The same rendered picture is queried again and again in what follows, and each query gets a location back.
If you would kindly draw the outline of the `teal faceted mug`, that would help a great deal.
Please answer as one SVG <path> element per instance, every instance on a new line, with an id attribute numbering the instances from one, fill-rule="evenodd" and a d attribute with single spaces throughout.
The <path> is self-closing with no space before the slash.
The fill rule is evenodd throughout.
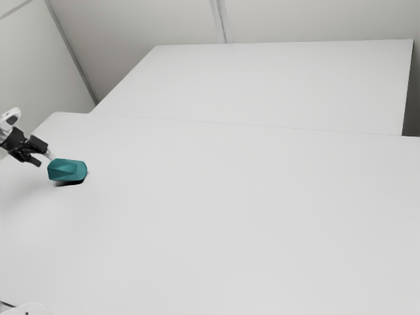
<path id="1" fill-rule="evenodd" d="M 73 159 L 53 159 L 47 166 L 49 180 L 58 183 L 83 182 L 88 174 L 85 162 Z"/>

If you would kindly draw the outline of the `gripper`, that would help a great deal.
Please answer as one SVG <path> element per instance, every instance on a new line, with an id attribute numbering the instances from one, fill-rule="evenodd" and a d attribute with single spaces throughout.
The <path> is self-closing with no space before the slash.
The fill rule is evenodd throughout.
<path id="1" fill-rule="evenodd" d="M 33 153 L 41 154 L 47 159 L 53 160 L 53 154 L 46 142 L 34 135 L 29 138 L 25 137 L 24 132 L 17 127 L 13 127 L 7 139 L 0 143 L 1 148 L 21 163 L 30 163 L 40 167 L 42 162 L 32 156 L 28 151 L 28 145 L 30 145 Z"/>

